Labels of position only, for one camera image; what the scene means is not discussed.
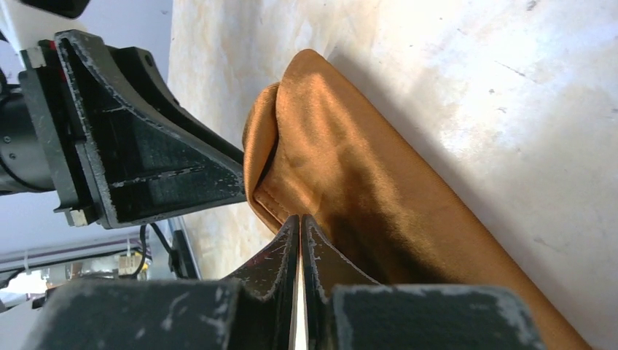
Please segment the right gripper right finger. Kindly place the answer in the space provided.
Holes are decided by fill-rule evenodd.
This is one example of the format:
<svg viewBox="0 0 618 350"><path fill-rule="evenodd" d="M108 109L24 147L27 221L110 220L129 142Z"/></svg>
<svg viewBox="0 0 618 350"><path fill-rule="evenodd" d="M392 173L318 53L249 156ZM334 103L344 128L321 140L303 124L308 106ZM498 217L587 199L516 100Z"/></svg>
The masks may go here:
<svg viewBox="0 0 618 350"><path fill-rule="evenodd" d="M309 349L544 349L528 307L502 287L380 284L300 220Z"/></svg>

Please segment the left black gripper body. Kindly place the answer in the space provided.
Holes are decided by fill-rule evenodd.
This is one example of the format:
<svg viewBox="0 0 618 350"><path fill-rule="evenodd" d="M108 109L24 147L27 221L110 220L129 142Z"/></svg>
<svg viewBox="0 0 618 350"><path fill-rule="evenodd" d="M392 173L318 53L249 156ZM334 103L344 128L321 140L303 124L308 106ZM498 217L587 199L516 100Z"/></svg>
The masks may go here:
<svg viewBox="0 0 618 350"><path fill-rule="evenodd" d="M1 76L1 194L48 193L70 226L97 220L92 195L75 149L74 102L56 44L40 41L21 51L18 82Z"/></svg>

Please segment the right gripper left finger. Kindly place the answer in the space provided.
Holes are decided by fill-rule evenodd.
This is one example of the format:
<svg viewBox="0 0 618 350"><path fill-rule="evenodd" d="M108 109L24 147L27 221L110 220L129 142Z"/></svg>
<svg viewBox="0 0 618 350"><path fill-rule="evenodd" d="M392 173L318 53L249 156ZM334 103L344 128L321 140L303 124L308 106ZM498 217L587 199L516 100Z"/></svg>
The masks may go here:
<svg viewBox="0 0 618 350"><path fill-rule="evenodd" d="M85 279L54 292L26 349L292 349L300 218L216 281Z"/></svg>

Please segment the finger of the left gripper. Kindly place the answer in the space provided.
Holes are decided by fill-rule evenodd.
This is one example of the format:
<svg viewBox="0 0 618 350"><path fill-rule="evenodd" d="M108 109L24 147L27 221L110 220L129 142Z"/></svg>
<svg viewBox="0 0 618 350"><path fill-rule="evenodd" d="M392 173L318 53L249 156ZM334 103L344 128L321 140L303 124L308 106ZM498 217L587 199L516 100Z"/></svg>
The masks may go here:
<svg viewBox="0 0 618 350"><path fill-rule="evenodd" d="M152 54L137 47L110 48L110 53L133 89L164 118L214 148L233 162L242 164L243 153L237 147L193 117L172 94Z"/></svg>
<svg viewBox="0 0 618 350"><path fill-rule="evenodd" d="M102 38L70 30L57 34L55 44L74 102L77 153L102 226L143 225L245 201L243 164L150 106Z"/></svg>

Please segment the brown cloth napkin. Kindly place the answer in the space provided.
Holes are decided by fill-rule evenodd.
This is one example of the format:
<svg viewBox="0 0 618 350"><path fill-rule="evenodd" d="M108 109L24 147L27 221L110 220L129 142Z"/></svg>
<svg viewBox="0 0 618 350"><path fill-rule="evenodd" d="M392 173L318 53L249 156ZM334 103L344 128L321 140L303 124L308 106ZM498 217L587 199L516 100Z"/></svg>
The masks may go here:
<svg viewBox="0 0 618 350"><path fill-rule="evenodd" d="M243 132L244 186L272 230L310 214L386 284L489 284L530 307L550 349L588 344L444 179L323 56L297 53Z"/></svg>

